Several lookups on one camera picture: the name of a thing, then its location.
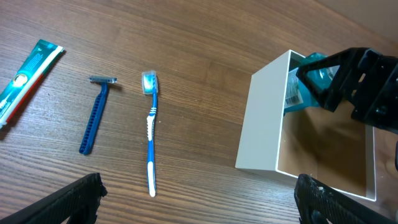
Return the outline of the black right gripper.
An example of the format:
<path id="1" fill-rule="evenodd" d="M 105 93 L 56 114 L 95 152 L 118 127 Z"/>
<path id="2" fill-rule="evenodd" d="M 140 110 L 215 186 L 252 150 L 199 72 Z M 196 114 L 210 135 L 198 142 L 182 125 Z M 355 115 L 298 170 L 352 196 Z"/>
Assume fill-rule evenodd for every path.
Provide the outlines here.
<path id="1" fill-rule="evenodd" d="M 352 119 L 397 133 L 396 57 L 366 47 L 330 56 L 315 52 L 301 61 L 296 76 L 320 107 L 334 112 L 347 100 L 354 105 Z"/>

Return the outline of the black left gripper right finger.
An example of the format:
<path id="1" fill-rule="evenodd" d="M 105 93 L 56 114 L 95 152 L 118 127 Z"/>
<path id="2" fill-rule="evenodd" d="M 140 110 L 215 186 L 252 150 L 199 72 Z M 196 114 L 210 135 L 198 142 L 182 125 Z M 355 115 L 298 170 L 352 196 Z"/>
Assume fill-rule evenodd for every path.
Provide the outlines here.
<path id="1" fill-rule="evenodd" d="M 394 224 L 391 220 L 307 174 L 300 174 L 294 198 L 301 224 Z"/>

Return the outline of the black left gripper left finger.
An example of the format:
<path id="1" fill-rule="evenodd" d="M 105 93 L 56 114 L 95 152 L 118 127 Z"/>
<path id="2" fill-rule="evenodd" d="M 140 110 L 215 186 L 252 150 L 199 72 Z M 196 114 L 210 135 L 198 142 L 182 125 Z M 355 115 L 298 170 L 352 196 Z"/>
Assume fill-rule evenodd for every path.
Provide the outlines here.
<path id="1" fill-rule="evenodd" d="M 1 219 L 14 224 L 94 224 L 107 195 L 99 173 L 88 174 L 28 207 Z"/>

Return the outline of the blue mouthwash bottle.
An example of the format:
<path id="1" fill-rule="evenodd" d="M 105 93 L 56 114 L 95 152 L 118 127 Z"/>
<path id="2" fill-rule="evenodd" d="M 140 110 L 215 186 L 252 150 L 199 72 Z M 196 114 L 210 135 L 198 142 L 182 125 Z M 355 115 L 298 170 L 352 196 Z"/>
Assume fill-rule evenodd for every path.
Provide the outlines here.
<path id="1" fill-rule="evenodd" d="M 296 73 L 301 64 L 314 62 L 323 58 L 326 58 L 326 55 L 313 53 L 308 57 L 301 59 L 299 65 L 294 65 L 293 69 L 289 70 L 285 94 L 284 114 L 303 110 L 307 107 L 319 107 L 316 99 L 314 99 L 307 87 L 297 78 Z M 330 86 L 339 67 L 339 65 L 336 65 L 333 67 L 322 68 L 320 70 L 311 70 L 307 75 L 317 87 L 323 90 Z"/>

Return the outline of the blue disposable razor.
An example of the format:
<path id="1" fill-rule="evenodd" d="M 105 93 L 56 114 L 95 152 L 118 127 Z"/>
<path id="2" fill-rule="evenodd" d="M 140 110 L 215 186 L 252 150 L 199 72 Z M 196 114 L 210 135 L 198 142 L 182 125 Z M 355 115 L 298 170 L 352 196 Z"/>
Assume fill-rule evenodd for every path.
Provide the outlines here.
<path id="1" fill-rule="evenodd" d="M 97 95 L 91 114 L 88 120 L 88 124 L 79 148 L 79 153 L 83 155 L 89 155 L 92 151 L 96 133 L 100 125 L 101 117 L 106 105 L 106 100 L 109 92 L 109 84 L 117 82 L 116 77 L 102 77 L 102 76 L 89 76 L 88 80 L 91 83 L 98 83 L 101 85 L 101 91 Z"/>

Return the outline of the blue white toothbrush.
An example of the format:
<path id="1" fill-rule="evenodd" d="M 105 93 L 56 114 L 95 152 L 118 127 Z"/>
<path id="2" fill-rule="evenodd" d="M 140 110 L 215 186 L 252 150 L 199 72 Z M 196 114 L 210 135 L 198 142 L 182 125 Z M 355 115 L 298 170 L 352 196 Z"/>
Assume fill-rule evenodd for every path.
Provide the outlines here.
<path id="1" fill-rule="evenodd" d="M 156 183 L 155 183 L 155 149 L 154 149 L 154 126 L 157 114 L 157 94 L 158 94 L 158 81 L 155 70 L 142 72 L 142 89 L 145 95 L 152 96 L 152 106 L 147 116 L 147 183 L 149 195 L 156 196 Z"/>

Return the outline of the green white toothpaste tube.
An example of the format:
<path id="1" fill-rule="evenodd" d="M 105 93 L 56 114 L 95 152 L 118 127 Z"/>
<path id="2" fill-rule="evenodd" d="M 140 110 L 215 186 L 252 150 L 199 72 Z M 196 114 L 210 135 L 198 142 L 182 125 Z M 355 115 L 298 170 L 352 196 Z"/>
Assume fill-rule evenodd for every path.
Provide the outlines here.
<path id="1" fill-rule="evenodd" d="M 40 39 L 1 93 L 1 128 L 12 118 L 29 92 L 64 48 Z"/>

